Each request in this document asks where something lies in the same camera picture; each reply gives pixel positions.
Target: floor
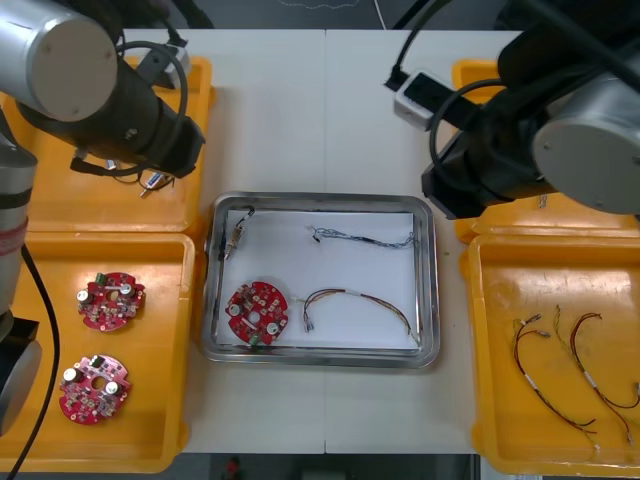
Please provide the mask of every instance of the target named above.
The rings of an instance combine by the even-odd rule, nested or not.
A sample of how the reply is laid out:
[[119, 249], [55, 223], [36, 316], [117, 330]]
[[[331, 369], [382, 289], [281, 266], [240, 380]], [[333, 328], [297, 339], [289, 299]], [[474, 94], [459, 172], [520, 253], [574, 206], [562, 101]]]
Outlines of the floor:
[[[414, 1], [378, 0], [389, 29]], [[381, 28], [373, 0], [196, 0], [196, 3], [216, 28]], [[427, 23], [426, 28], [491, 30], [505, 4], [506, 0], [452, 0]], [[173, 7], [171, 11], [172, 23], [186, 28], [177, 9]]]
[[[378, 0], [391, 28], [414, 0]], [[216, 28], [224, 29], [379, 29], [373, 0], [196, 0]], [[506, 0], [453, 0], [426, 25], [434, 30], [490, 30]], [[170, 4], [170, 21], [187, 24]], [[157, 475], [20, 474], [22, 480], [218, 480], [225, 477], [230, 455], [184, 454]], [[292, 480], [304, 470], [350, 472], [353, 479], [423, 480], [469, 478], [466, 455], [242, 455], [243, 480]]]
[[[184, 454], [157, 475], [18, 475], [20, 480], [221, 480], [227, 476], [231, 455]], [[242, 480], [465, 480], [470, 478], [469, 455], [241, 455]], [[312, 472], [335, 472], [333, 476], [304, 477]]]

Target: yellow plastic tray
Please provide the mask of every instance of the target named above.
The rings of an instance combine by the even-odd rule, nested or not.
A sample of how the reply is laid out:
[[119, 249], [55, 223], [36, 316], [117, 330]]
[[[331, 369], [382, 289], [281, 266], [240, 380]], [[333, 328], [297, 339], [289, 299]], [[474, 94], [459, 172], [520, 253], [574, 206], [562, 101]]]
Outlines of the yellow plastic tray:
[[[496, 78], [496, 62], [461, 60], [453, 67], [455, 88], [477, 80]], [[466, 95], [476, 103], [486, 103], [499, 91], [484, 88]], [[599, 212], [560, 193], [547, 197], [540, 208], [540, 197], [525, 198], [487, 208], [478, 218], [457, 220], [456, 234], [465, 243], [480, 234], [579, 235], [639, 238], [640, 229], [631, 215]]]
[[[640, 423], [631, 425], [636, 445], [588, 385], [552, 325], [562, 307], [560, 333], [567, 339], [584, 313], [577, 337], [583, 363], [609, 398], [634, 399], [640, 380], [640, 241], [560, 236], [482, 235], [461, 259], [473, 329], [475, 449], [510, 474], [640, 476]], [[596, 418], [596, 451], [578, 430], [540, 401], [517, 369], [512, 351], [514, 319], [543, 315], [520, 358], [543, 394], [578, 421]], [[640, 422], [640, 407], [622, 411]]]
[[[187, 346], [194, 296], [193, 242], [180, 234], [30, 233], [27, 245], [51, 295], [60, 327], [62, 372], [83, 356], [121, 361], [132, 384], [116, 415], [95, 426], [78, 425], [60, 410], [54, 392], [25, 471], [158, 472], [186, 445], [182, 422]], [[76, 293], [97, 272], [124, 271], [145, 285], [145, 306], [122, 330], [87, 328]], [[0, 438], [0, 471], [9, 471], [31, 432], [49, 380], [51, 329], [35, 284], [22, 269], [15, 315], [38, 320], [43, 361], [14, 427]]]
[[[215, 99], [211, 64], [204, 58], [193, 58], [192, 63], [187, 114], [206, 135], [209, 108]], [[170, 107], [178, 108], [179, 90], [155, 90]], [[73, 172], [69, 168], [72, 146], [32, 127], [12, 98], [0, 98], [0, 102], [17, 141], [38, 159], [29, 210], [31, 231], [183, 232], [191, 236], [202, 233], [203, 225], [198, 219], [204, 148], [193, 173], [176, 180], [175, 187], [141, 199], [139, 185], [123, 185], [112, 178]], [[88, 160], [104, 164], [93, 157]]]

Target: metal tray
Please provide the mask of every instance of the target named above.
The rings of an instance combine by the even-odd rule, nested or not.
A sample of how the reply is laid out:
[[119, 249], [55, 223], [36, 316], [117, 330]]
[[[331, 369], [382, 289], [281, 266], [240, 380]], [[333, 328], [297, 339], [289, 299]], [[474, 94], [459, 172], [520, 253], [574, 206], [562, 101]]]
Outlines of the metal tray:
[[[376, 348], [326, 348], [229, 345], [217, 342], [225, 261], [223, 252], [229, 211], [252, 206], [260, 211], [409, 213], [413, 215], [416, 325], [419, 347], [410, 350]], [[209, 256], [204, 289], [200, 349], [214, 361], [280, 363], [292, 365], [340, 365], [359, 367], [420, 368], [440, 350], [440, 318], [436, 273], [435, 231], [429, 207], [415, 197], [318, 193], [230, 192], [215, 202], [206, 251]]]

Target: circular circuit board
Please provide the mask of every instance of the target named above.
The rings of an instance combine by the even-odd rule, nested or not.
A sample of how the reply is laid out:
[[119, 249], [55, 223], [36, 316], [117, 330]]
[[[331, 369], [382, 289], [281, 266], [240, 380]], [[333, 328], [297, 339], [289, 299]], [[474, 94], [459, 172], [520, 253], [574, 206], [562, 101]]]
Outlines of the circular circuit board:
[[144, 285], [126, 273], [98, 273], [77, 295], [84, 324], [101, 332], [124, 327], [144, 303]]
[[225, 312], [231, 317], [231, 330], [242, 341], [249, 345], [260, 342], [271, 345], [287, 326], [287, 308], [287, 300], [276, 287], [253, 282], [236, 290]]
[[80, 425], [95, 425], [112, 417], [129, 395], [127, 375], [126, 368], [115, 358], [83, 358], [64, 371], [60, 383], [64, 392], [60, 397], [62, 413]]

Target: table surface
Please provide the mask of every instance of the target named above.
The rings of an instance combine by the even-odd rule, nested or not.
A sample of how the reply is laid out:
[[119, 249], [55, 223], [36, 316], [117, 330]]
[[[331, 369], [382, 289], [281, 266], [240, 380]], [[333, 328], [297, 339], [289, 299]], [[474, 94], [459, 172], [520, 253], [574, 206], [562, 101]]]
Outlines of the table surface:
[[[211, 110], [203, 205], [230, 190], [414, 195], [428, 135], [393, 113], [382, 84], [407, 33], [184, 31], [208, 57]], [[511, 32], [421, 33], [405, 70], [450, 82], [462, 58], [495, 59]], [[164, 40], [136, 30], [128, 40]], [[439, 141], [451, 130], [442, 128]], [[188, 452], [468, 453], [474, 420], [464, 251], [436, 219], [442, 348], [422, 370], [220, 364], [191, 348]]]

